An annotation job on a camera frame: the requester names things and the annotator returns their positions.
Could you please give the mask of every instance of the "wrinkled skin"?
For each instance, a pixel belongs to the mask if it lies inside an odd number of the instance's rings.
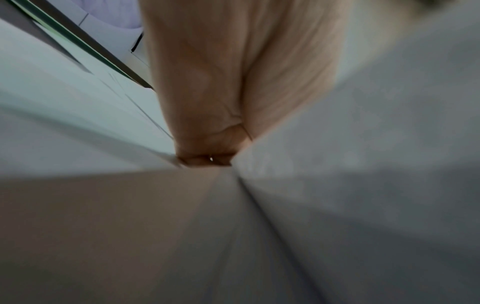
[[[331,88],[349,0],[140,0],[177,156],[229,164]]]

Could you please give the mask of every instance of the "skin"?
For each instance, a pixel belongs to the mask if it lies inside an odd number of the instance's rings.
[[[188,165],[228,165],[333,85],[349,0],[139,4],[153,86]]]

